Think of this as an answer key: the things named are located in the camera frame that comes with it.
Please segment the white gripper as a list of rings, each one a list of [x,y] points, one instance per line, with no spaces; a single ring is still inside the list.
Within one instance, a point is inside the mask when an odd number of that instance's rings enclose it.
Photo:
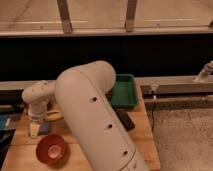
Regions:
[[[39,134],[40,124],[47,113],[47,103],[31,103],[28,107],[28,116],[32,120],[29,125],[29,135],[31,138],[36,138]]]

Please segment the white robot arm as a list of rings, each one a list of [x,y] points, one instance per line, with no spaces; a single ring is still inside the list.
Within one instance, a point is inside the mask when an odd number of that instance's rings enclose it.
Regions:
[[[93,171],[150,171],[106,94],[116,72],[106,61],[95,61],[63,71],[49,83],[39,81],[22,92],[32,119],[42,118],[53,96],[64,120]]]

